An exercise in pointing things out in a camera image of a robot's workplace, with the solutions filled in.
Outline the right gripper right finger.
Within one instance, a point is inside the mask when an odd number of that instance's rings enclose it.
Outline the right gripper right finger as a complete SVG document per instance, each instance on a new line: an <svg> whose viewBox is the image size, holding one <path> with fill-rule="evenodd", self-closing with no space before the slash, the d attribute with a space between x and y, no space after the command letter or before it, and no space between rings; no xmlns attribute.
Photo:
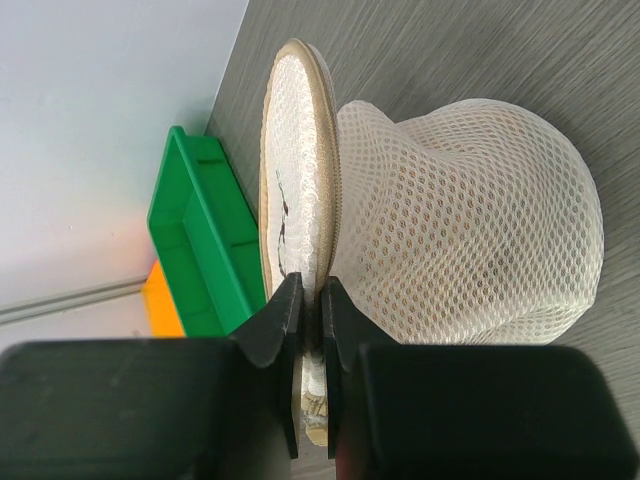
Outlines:
<svg viewBox="0 0 640 480"><path fill-rule="evenodd" d="M328 455L340 479L621 479L625 423L583 352L404 345L322 290Z"/></svg>

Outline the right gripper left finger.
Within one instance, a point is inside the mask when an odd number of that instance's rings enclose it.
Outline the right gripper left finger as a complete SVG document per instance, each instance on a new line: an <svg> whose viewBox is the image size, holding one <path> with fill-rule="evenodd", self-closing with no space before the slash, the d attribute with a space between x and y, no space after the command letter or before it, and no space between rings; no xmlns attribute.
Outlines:
<svg viewBox="0 0 640 480"><path fill-rule="evenodd" d="M286 479L303 288L216 338L28 342L1 356L5 479Z"/></svg>

